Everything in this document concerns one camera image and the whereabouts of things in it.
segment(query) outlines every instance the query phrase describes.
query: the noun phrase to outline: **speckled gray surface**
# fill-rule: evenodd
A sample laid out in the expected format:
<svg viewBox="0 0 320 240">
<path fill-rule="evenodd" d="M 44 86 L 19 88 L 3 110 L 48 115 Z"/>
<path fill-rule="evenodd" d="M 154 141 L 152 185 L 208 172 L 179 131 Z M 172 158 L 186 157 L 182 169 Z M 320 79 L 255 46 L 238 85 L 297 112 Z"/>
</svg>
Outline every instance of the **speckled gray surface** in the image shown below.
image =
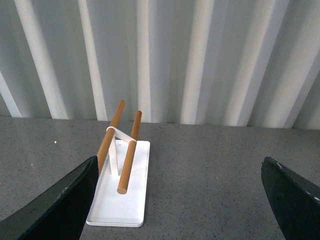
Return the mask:
<svg viewBox="0 0 320 240">
<path fill-rule="evenodd" d="M 0 117 L 0 220 L 96 154 L 107 126 Z M 151 142 L 144 224 L 85 225 L 82 240 L 281 240 L 261 181 L 264 157 L 320 185 L 320 131 L 142 123 L 139 138 Z"/>
</svg>

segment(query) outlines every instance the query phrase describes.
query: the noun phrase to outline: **corrugated metal wall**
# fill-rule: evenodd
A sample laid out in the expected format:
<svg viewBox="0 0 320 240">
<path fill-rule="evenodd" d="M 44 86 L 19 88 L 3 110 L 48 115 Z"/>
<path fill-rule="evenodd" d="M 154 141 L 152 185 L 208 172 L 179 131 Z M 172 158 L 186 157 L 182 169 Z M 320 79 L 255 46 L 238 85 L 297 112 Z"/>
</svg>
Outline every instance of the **corrugated metal wall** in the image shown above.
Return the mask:
<svg viewBox="0 0 320 240">
<path fill-rule="evenodd" d="M 0 1 L 0 115 L 320 129 L 320 1 Z"/>
</svg>

